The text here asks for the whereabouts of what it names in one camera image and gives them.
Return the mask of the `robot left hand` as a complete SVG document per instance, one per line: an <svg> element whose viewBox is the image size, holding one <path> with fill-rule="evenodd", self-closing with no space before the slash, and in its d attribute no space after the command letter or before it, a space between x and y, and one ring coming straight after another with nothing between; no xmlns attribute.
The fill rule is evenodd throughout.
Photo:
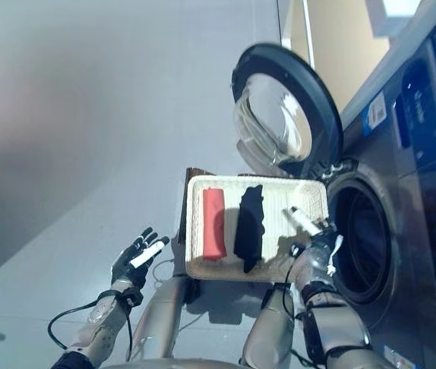
<svg viewBox="0 0 436 369"><path fill-rule="evenodd" d="M167 236L159 237L153 228L146 228L126 249L111 267L111 283L127 280L138 290L146 282L146 276L154 259L170 243Z"/></svg>

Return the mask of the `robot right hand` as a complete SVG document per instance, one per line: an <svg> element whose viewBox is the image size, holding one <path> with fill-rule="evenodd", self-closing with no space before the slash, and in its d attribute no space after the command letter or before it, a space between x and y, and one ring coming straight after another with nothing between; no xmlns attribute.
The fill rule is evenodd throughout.
<svg viewBox="0 0 436 369"><path fill-rule="evenodd" d="M303 248L327 248L330 254L336 255L344 241L335 223L322 219L315 222L300 208L291 207L283 210L283 214L300 235L305 239Z"/></svg>

